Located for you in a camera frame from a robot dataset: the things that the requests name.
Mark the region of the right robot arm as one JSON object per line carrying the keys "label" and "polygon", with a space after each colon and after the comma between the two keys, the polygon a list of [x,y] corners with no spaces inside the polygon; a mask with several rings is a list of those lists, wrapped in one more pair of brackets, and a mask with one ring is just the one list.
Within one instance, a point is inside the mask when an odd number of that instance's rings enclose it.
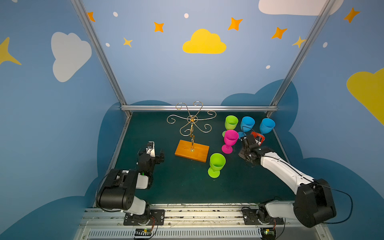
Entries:
{"label": "right robot arm", "polygon": [[337,210],[332,195],[334,189],[327,181],[299,171],[270,148],[261,146],[253,135],[241,137],[241,143],[242,159],[269,170],[295,194],[294,201],[273,200],[260,204],[256,212],[258,222],[267,225],[274,219],[294,219],[307,228],[330,224]]}

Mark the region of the green wine glass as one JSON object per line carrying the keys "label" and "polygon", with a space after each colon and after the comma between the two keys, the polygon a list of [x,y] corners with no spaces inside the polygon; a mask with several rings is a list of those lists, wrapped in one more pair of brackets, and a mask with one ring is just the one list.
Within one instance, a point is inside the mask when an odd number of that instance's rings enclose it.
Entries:
{"label": "green wine glass", "polygon": [[208,174],[211,178],[218,178],[221,170],[226,164],[226,158],[220,153],[214,153],[210,157],[210,168]]}
{"label": "green wine glass", "polygon": [[225,136],[226,131],[234,130],[238,124],[239,120],[236,116],[229,115],[225,119],[225,128],[226,130],[222,132],[222,136]]}

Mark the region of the blue wine glass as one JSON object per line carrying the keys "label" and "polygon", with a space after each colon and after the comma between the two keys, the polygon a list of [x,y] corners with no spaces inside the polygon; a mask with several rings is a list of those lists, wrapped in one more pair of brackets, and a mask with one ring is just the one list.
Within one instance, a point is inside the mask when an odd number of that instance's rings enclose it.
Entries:
{"label": "blue wine glass", "polygon": [[260,124],[260,132],[262,135],[268,134],[274,129],[275,126],[276,123],[274,120],[264,118]]}
{"label": "blue wine glass", "polygon": [[243,117],[240,125],[241,130],[238,132],[239,139],[246,136],[246,134],[252,130],[255,123],[256,121],[252,117]]}

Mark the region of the red wine glass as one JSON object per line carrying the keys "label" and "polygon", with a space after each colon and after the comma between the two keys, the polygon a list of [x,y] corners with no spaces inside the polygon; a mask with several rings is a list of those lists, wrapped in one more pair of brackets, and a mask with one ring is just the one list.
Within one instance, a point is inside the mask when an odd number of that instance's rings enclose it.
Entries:
{"label": "red wine glass", "polygon": [[251,132],[251,134],[254,136],[256,143],[257,143],[259,146],[261,146],[262,143],[263,143],[264,140],[265,140],[265,136],[262,135],[262,134],[259,134],[259,133],[257,133],[257,132]]}

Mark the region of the pink wine glass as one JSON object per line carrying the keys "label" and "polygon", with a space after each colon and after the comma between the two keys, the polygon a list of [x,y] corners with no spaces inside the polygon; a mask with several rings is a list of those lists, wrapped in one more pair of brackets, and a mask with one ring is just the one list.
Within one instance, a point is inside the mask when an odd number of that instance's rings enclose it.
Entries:
{"label": "pink wine glass", "polygon": [[239,134],[235,130],[227,130],[224,136],[225,144],[222,146],[222,151],[225,154],[231,154],[233,152],[233,146],[239,139]]}

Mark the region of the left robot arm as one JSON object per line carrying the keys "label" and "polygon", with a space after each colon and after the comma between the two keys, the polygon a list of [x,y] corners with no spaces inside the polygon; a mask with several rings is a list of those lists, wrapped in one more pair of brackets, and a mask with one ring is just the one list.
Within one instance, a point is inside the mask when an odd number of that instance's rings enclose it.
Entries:
{"label": "left robot arm", "polygon": [[150,189],[155,165],[165,160],[163,151],[154,156],[150,152],[147,149],[139,154],[137,169],[112,169],[96,193],[97,207],[106,212],[120,210],[126,213],[126,226],[147,226],[155,223],[149,203],[135,196],[136,190]]}

